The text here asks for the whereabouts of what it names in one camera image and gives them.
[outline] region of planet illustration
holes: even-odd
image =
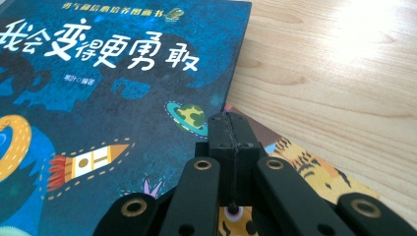
[[[196,104],[181,105],[175,101],[165,104],[166,111],[182,129],[194,133],[201,138],[207,138],[208,126],[203,109]]]

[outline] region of table surface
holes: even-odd
[[[228,102],[417,228],[417,3],[254,0]]]

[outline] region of rocket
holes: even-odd
[[[75,157],[55,155],[50,160],[52,173],[48,179],[47,191],[55,191],[70,180],[91,173],[113,162],[129,145],[112,145],[95,149]]]

